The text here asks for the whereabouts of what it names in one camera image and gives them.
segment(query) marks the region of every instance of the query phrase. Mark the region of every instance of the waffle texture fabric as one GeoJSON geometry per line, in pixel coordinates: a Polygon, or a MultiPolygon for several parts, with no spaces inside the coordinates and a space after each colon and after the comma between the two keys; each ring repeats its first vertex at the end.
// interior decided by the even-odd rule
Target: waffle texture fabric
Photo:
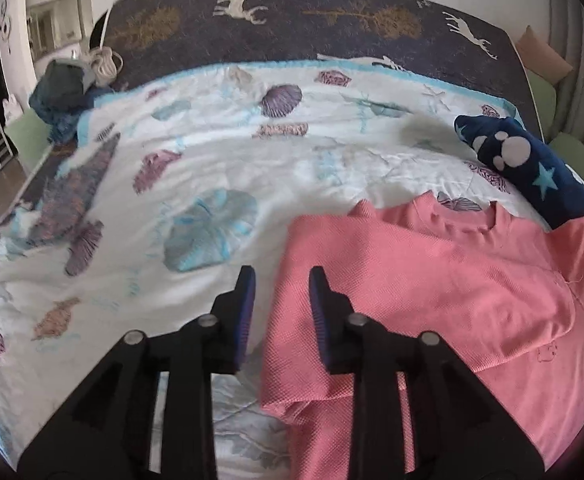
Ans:
{"type": "MultiPolygon", "coordinates": [[[[344,480],[349,460],[353,380],[328,375],[320,361],[308,296],[313,266],[387,329],[440,333],[546,466],[582,427],[584,217],[545,233],[495,202],[459,212],[432,192],[385,210],[362,201],[348,216],[295,219],[280,264],[261,403],[290,425],[294,479],[344,480]]],[[[405,441],[413,466],[411,435],[405,441]]]]}

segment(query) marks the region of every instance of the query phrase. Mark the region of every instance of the orange seashell print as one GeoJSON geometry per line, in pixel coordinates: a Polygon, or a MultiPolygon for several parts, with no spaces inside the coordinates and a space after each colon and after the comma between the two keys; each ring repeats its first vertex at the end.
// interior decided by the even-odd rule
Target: orange seashell print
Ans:
{"type": "Polygon", "coordinates": [[[43,320],[34,327],[32,341],[48,337],[61,337],[67,330],[72,319],[72,307],[81,303],[79,298],[70,298],[65,301],[54,301],[56,307],[45,314],[43,320]]]}

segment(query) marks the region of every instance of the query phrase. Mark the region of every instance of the grey cone shell print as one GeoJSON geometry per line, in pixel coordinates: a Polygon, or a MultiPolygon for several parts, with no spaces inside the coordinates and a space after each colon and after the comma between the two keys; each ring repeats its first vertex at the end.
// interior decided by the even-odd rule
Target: grey cone shell print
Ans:
{"type": "Polygon", "coordinates": [[[261,100],[261,110],[265,117],[285,117],[298,106],[302,98],[303,93],[296,85],[272,86],[261,100]]]}

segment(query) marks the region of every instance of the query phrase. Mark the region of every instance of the mirror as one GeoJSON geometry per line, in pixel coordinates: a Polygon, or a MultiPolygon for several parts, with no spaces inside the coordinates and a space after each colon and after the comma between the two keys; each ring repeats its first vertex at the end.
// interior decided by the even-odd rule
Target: mirror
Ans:
{"type": "Polygon", "coordinates": [[[85,37],[79,0],[53,0],[29,7],[27,19],[34,61],[85,37]]]}

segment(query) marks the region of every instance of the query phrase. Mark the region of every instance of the dark bed sheet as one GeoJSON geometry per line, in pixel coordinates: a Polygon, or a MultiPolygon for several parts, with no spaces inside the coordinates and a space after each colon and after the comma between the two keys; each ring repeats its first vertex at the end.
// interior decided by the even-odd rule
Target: dark bed sheet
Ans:
{"type": "Polygon", "coordinates": [[[117,90],[219,62],[387,56],[406,70],[507,99],[540,137],[532,93],[508,35],[427,0],[119,0],[104,45],[124,60],[117,90]],[[219,10],[214,16],[217,5],[243,13],[233,18],[219,10]],[[267,9],[248,14],[256,6],[267,9]],[[483,44],[489,53],[452,32],[457,22],[447,19],[450,14],[468,25],[473,41],[489,41],[483,44]]]}

